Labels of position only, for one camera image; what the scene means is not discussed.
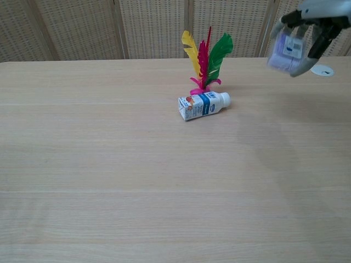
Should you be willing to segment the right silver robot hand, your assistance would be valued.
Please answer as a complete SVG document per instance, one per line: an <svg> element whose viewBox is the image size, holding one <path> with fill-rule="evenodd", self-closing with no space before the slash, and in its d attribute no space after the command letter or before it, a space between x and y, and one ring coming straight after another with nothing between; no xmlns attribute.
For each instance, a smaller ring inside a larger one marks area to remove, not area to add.
<svg viewBox="0 0 351 263"><path fill-rule="evenodd" d="M350 1L303 1L271 29L268 65L298 77L309 71L332 41L350 28Z"/></svg>

